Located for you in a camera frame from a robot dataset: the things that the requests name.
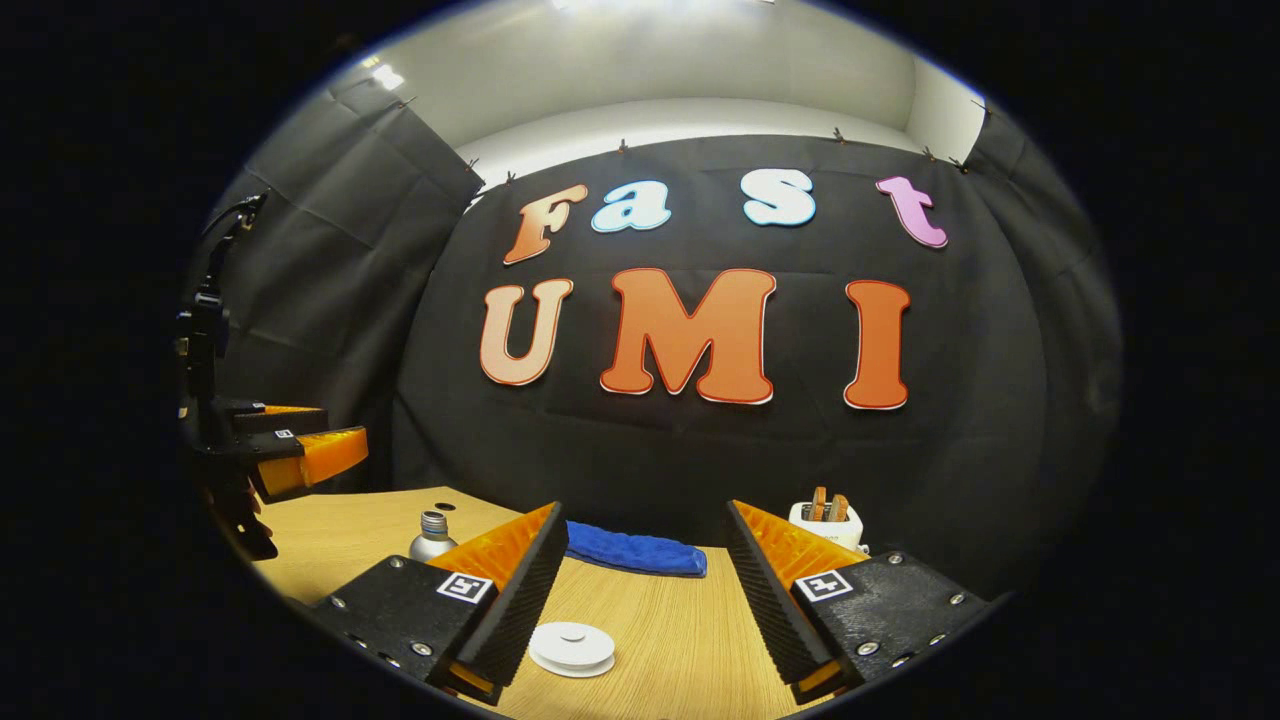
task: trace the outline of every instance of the aluminum bottle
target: aluminum bottle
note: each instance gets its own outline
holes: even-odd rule
[[[419,562],[426,562],[454,547],[458,547],[458,543],[449,538],[449,521],[444,514],[435,510],[422,512],[422,534],[410,543],[408,556]]]

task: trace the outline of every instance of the blue cloth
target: blue cloth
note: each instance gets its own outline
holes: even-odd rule
[[[611,533],[568,521],[564,555],[584,562],[645,575],[707,577],[707,553],[673,539]]]

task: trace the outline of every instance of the white roll of tape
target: white roll of tape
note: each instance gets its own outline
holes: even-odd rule
[[[547,623],[529,638],[529,657],[566,678],[593,678],[613,667],[613,638],[581,623]]]

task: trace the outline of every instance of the wooden table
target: wooden table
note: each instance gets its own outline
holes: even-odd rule
[[[445,515],[460,543],[520,515],[447,487],[314,495],[262,507],[280,555],[255,566],[282,594],[316,602],[383,557],[407,555],[419,516],[436,502],[456,506]],[[495,710],[517,720],[764,720],[828,700],[795,705],[751,620],[728,552],[701,550],[707,577],[699,579],[566,557],[539,624],[604,630],[617,644],[617,664],[595,678],[562,678],[526,653]]]

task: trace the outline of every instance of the pink letter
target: pink letter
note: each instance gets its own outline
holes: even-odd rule
[[[942,232],[942,228],[931,225],[924,217],[924,208],[933,208],[933,200],[911,187],[911,181],[901,177],[887,178],[876,183],[876,190],[893,200],[893,210],[897,211],[902,229],[916,242],[928,247],[942,247],[947,243],[947,233]]]

